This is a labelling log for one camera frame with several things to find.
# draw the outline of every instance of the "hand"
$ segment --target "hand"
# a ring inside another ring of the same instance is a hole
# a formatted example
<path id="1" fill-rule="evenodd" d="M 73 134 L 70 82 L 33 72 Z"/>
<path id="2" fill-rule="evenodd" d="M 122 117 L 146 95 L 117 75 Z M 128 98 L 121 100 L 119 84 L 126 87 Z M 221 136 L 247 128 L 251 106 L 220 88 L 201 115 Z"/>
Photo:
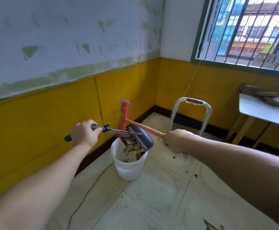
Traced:
<path id="1" fill-rule="evenodd" d="M 98 135 L 102 132 L 102 128 L 97 128 L 93 131 L 91 125 L 97 125 L 97 123 L 90 119 L 83 123 L 77 123 L 76 126 L 70 130 L 74 146 L 83 145 L 90 150 L 97 143 Z"/>
<path id="2" fill-rule="evenodd" d="M 181 129 L 170 131 L 166 135 L 164 135 L 166 144 L 168 145 L 169 149 L 172 150 L 174 153 L 187 153 L 189 150 L 187 142 L 195 137 L 197 137 L 197 135 L 194 135 L 189 131 Z"/>

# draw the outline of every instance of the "white plastic bucket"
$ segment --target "white plastic bucket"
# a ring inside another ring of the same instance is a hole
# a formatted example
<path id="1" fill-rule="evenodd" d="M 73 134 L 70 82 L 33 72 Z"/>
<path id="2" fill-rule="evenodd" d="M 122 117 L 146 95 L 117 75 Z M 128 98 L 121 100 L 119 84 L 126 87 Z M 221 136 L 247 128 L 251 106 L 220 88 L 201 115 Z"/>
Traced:
<path id="1" fill-rule="evenodd" d="M 143 171 L 143 166 L 145 163 L 145 159 L 148 155 L 148 151 L 141 156 L 141 158 L 136 162 L 122 162 L 121 153 L 125 149 L 125 145 L 120 138 L 115 139 L 111 146 L 111 154 L 115 162 L 116 170 L 123 180 L 132 181 L 138 179 Z"/>

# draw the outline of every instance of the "dark baseboard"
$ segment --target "dark baseboard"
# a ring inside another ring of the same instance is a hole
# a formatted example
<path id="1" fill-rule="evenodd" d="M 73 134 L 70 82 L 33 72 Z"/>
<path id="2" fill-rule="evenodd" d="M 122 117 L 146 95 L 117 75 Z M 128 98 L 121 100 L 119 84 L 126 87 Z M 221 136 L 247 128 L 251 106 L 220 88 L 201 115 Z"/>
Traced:
<path id="1" fill-rule="evenodd" d="M 155 106 L 155 112 L 158 113 L 158 114 L 164 115 L 166 117 L 169 117 L 169 118 L 171 116 L 171 110 L 168 110 L 166 108 L 163 108 L 163 107 L 160 107 L 160 106 L 157 106 L 157 105 Z M 182 115 L 180 113 L 177 113 L 176 116 L 181 118 L 181 119 L 200 122 L 198 120 L 195 120 L 195 119 L 190 118 L 188 116 Z M 217 136 L 221 139 L 225 139 L 229 131 L 225 130 L 225 129 L 222 129 L 220 127 L 216 127 L 216 126 L 213 126 L 211 124 L 208 124 L 206 129 L 205 129 L 205 132 L 207 132 L 211 135 Z M 232 142 L 232 140 L 235 138 L 235 136 L 236 136 L 236 133 L 234 133 L 232 135 L 232 137 L 230 138 L 230 142 Z M 255 144 L 255 140 L 250 139 L 248 137 L 243 137 L 241 139 L 241 141 L 239 142 L 239 145 L 244 146 L 244 147 L 252 147 L 254 144 Z M 267 153 L 279 156 L 279 149 L 276 149 L 276 148 L 271 147 L 271 146 L 269 146 L 267 144 L 264 144 L 264 143 L 259 143 L 257 145 L 256 149 L 260 150 L 260 151 L 263 151 L 263 152 L 267 152 Z"/>
<path id="2" fill-rule="evenodd" d="M 146 119 L 149 115 L 151 115 L 154 112 L 154 109 L 155 109 L 155 106 L 151 107 L 148 111 L 146 111 L 144 114 L 142 114 L 140 117 L 138 117 L 134 121 L 137 123 L 141 123 L 144 119 Z M 111 145 L 115 139 L 116 139 L 116 136 L 111 137 L 106 142 L 104 142 L 101 146 L 99 146 L 94 151 L 92 151 L 90 154 L 88 154 L 80 163 L 75 176 L 78 175 L 87 166 L 89 166 L 98 157 L 100 157 L 103 153 L 105 153 L 111 147 Z"/>

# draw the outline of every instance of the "table leg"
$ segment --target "table leg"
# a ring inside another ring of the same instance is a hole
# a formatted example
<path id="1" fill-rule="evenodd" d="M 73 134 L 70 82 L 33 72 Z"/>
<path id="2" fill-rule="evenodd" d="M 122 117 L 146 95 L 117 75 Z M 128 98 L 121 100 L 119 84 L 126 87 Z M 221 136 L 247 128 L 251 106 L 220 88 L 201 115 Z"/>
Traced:
<path id="1" fill-rule="evenodd" d="M 237 133 L 236 137 L 234 138 L 234 140 L 232 141 L 232 144 L 238 144 L 241 139 L 243 138 L 243 136 L 246 134 L 246 132 L 249 130 L 250 126 L 253 124 L 255 120 L 255 117 L 249 116 L 245 122 L 245 124 L 243 125 L 243 127 L 241 128 L 241 130 Z"/>
<path id="2" fill-rule="evenodd" d="M 257 137 L 255 144 L 252 148 L 256 148 L 256 146 L 260 143 L 261 139 L 264 137 L 265 133 L 270 129 L 270 125 L 272 123 L 269 122 L 268 125 L 264 128 L 264 130 L 261 132 L 261 134 Z"/>
<path id="3" fill-rule="evenodd" d="M 237 129 L 237 127 L 240 125 L 241 121 L 243 120 L 244 115 L 240 113 L 240 115 L 237 117 L 236 121 L 232 125 L 228 135 L 225 138 L 225 142 L 228 142 L 230 137 L 233 135 L 234 131 Z"/>

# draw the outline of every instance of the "white table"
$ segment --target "white table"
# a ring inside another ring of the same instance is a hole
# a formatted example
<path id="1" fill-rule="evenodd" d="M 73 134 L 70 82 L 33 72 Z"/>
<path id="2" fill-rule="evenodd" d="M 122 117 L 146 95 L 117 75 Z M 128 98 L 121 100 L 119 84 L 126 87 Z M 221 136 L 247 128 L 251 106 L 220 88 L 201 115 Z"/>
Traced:
<path id="1" fill-rule="evenodd" d="M 256 143 L 253 145 L 253 148 L 258 145 L 272 123 L 279 124 L 279 107 L 267 105 L 258 97 L 240 93 L 240 115 L 231 127 L 225 141 L 229 141 L 236 128 L 240 125 L 244 115 L 247 116 L 247 120 L 232 141 L 232 144 L 238 144 L 240 142 L 256 118 L 267 121 L 268 125 L 256 139 Z"/>

